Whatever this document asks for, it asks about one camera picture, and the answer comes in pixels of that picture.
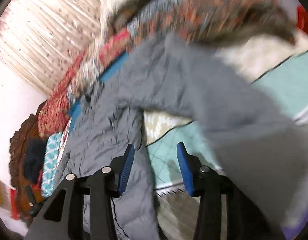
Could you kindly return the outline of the cream leaf pattern curtain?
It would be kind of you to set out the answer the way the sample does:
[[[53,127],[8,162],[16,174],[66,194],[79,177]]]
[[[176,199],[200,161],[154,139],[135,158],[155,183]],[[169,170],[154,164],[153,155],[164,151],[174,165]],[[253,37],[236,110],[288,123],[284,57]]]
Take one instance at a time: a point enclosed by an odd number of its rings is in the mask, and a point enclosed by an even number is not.
[[[0,59],[52,93],[101,28],[105,0],[12,0],[0,18]]]

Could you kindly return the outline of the carved wooden headboard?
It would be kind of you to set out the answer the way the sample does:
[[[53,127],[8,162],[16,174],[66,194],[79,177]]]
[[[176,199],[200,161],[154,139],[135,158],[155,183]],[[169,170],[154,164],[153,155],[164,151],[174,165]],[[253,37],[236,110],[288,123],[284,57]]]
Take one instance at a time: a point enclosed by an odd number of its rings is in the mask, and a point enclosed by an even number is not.
[[[26,155],[29,139],[39,138],[38,134],[38,114],[45,103],[41,103],[35,114],[30,114],[23,121],[20,128],[15,131],[13,137],[10,138],[10,163],[9,170],[11,175],[11,185],[15,188],[15,208],[20,219],[30,226],[33,218],[29,210],[29,200],[25,191],[25,187],[29,185],[29,181],[23,176],[23,161]]]

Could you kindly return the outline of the dark floral fleece blanket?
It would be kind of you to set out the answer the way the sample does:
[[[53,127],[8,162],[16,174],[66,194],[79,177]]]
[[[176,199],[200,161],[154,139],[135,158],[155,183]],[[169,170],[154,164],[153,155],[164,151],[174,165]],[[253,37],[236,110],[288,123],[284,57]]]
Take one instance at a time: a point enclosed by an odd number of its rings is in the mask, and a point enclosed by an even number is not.
[[[170,31],[187,42],[229,42],[266,33],[296,43],[295,25],[278,0],[144,0],[119,10],[109,24],[110,34],[123,28],[132,46]]]

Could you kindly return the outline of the teal white patterned pillow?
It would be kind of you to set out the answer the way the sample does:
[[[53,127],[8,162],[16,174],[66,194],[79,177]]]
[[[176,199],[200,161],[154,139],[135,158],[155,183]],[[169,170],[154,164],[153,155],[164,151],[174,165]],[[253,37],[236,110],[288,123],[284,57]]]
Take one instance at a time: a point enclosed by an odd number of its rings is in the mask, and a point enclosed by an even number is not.
[[[59,132],[52,134],[47,140],[41,183],[41,195],[45,198],[49,197],[53,192],[53,181],[57,169],[57,159],[61,139],[62,133]]]

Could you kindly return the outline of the dark navy fuzzy item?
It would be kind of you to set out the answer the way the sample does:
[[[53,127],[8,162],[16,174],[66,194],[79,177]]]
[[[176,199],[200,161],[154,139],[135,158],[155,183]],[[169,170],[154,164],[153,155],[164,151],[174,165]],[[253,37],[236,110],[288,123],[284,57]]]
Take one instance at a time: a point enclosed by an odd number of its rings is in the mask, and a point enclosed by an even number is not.
[[[39,173],[44,165],[47,141],[30,138],[23,161],[23,175],[31,184],[38,182]]]

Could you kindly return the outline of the cream and teal bedspread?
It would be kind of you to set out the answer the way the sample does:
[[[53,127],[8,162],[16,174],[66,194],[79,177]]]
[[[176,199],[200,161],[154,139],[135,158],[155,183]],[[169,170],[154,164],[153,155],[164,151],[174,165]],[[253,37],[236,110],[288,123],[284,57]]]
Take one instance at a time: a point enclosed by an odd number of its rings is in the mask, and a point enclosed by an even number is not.
[[[308,67],[300,57],[248,83],[210,47],[174,35],[145,41],[134,61],[146,81],[145,108],[194,119],[201,159],[226,174],[292,237],[308,221]]]

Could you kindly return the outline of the grey puffer jacket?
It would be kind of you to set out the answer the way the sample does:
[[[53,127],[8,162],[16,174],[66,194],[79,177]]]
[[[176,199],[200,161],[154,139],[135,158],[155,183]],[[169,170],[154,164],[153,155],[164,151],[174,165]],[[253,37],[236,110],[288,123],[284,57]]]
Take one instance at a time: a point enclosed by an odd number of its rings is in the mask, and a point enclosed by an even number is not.
[[[156,36],[81,97],[55,181],[69,173],[92,175],[133,144],[127,189],[114,201],[118,239],[159,238],[152,169],[142,144],[145,109],[197,121],[225,174],[272,226],[297,228],[308,214],[307,130],[214,53],[171,34]]]

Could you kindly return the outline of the red floral patchwork quilt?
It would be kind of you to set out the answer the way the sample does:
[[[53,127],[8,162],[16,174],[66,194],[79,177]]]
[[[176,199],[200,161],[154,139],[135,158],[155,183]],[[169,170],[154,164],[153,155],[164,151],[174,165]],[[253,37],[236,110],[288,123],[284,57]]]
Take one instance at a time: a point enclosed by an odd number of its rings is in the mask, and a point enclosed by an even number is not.
[[[69,109],[125,52],[129,41],[130,33],[124,27],[101,48],[92,53],[84,51],[76,58],[38,115],[38,133],[41,138],[65,129],[69,121]]]

